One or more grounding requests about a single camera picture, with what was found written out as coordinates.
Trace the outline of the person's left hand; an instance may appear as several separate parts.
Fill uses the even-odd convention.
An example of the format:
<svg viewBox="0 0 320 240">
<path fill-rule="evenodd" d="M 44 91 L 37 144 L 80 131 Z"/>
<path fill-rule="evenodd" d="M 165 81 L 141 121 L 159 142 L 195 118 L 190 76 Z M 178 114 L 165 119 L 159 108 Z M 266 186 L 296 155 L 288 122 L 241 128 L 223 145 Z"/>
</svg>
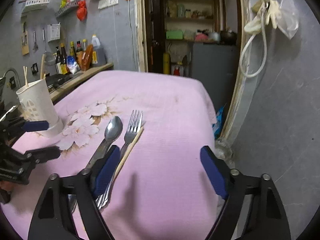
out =
<svg viewBox="0 0 320 240">
<path fill-rule="evenodd" d="M 14 183 L 10 181 L 0 181 L 0 188 L 4 191 L 11 192 L 14 188 Z"/>
</svg>

